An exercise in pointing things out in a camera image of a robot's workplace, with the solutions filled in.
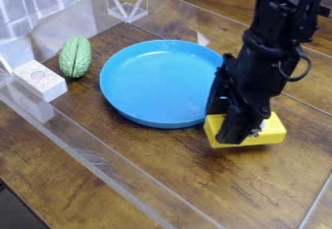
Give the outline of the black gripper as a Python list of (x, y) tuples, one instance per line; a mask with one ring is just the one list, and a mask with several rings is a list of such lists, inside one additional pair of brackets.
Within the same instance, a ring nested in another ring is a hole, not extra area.
[(263, 121), (271, 117), (271, 98), (288, 82), (303, 78), (291, 77), (300, 59), (300, 46), (284, 41), (271, 45), (245, 31), (239, 56), (224, 54), (208, 97), (206, 114), (227, 114), (216, 136), (219, 143), (240, 145), (261, 131)]

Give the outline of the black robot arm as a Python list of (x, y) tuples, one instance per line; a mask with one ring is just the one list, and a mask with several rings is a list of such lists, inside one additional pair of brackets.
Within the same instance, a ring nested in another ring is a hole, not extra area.
[(257, 145), (279, 123), (271, 98), (310, 58), (302, 48), (318, 29), (322, 0), (257, 0), (239, 55), (227, 53), (212, 83), (204, 129), (212, 147)]

